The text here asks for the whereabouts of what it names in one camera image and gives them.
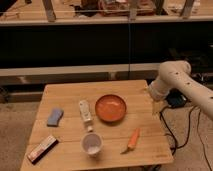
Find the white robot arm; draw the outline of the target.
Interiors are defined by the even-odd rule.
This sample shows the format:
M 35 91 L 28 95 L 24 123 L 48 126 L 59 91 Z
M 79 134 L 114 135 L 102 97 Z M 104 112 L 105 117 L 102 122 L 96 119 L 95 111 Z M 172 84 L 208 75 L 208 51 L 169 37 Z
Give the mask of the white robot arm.
M 158 76 L 148 86 L 149 94 L 154 101 L 161 101 L 171 89 L 177 89 L 213 121 L 213 90 L 193 80 L 190 73 L 191 65 L 187 61 L 161 63 Z

